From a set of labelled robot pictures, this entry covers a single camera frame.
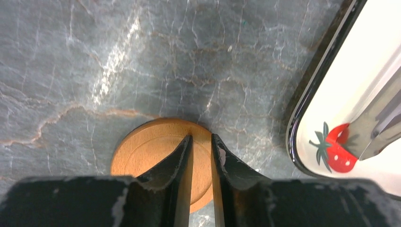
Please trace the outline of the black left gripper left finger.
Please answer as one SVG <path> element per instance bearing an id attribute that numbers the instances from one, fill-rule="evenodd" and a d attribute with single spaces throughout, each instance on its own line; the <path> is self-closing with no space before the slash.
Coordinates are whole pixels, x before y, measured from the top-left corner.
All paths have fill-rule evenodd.
<path id="1" fill-rule="evenodd" d="M 47 176 L 18 181 L 0 203 L 3 227 L 186 227 L 193 138 L 138 177 Z"/>

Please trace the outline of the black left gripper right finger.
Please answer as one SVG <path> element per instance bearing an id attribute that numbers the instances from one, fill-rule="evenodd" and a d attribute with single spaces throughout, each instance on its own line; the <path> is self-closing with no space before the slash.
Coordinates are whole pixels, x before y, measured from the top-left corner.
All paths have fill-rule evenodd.
<path id="1" fill-rule="evenodd" d="M 272 180 L 211 136 L 217 227 L 398 227 L 401 215 L 364 179 Z"/>

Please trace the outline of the light brown round coaster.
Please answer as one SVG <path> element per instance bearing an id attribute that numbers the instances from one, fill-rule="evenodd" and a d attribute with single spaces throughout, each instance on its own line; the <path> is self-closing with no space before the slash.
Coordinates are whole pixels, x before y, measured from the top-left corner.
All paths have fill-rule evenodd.
<path id="1" fill-rule="evenodd" d="M 193 172 L 190 212 L 213 199 L 211 132 L 181 119 L 159 118 L 130 132 L 114 152 L 112 175 L 139 176 L 170 155 L 186 135 L 193 138 Z"/>

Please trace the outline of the metal serving tongs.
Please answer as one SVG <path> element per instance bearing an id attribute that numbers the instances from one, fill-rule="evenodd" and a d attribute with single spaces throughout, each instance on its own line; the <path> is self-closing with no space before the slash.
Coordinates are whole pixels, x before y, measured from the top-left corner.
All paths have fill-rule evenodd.
<path id="1" fill-rule="evenodd" d="M 347 128 L 345 150 L 358 160 L 372 158 L 401 137 L 401 70 L 386 82 Z"/>

